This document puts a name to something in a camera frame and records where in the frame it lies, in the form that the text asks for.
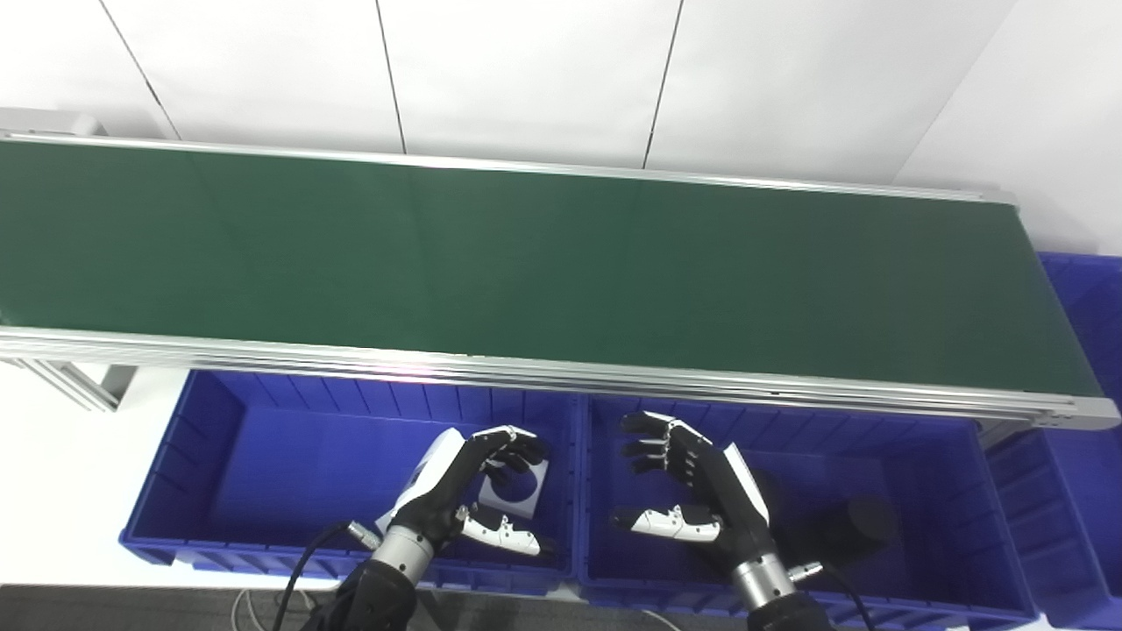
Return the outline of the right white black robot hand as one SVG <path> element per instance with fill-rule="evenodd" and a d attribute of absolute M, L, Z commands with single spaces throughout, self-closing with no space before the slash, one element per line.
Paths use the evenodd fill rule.
<path fill-rule="evenodd" d="M 620 430 L 637 436 L 620 448 L 634 475 L 665 472 L 691 499 L 666 507 L 615 507 L 614 525 L 693 545 L 721 574 L 778 558 L 769 507 L 735 446 L 721 449 L 684 420 L 645 410 L 622 417 Z"/>

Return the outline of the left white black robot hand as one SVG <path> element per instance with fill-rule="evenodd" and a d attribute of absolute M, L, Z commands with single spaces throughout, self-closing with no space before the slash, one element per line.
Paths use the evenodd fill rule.
<path fill-rule="evenodd" d="M 469 506 L 466 492 L 480 476 L 504 481 L 508 470 L 524 474 L 548 455 L 548 443 L 516 426 L 497 426 L 471 436 L 447 429 L 436 436 L 414 470 L 412 479 L 381 525 L 385 534 L 410 530 L 434 551 L 466 536 L 473 542 L 530 557 L 548 557 L 550 540 L 525 528 L 498 510 Z"/>

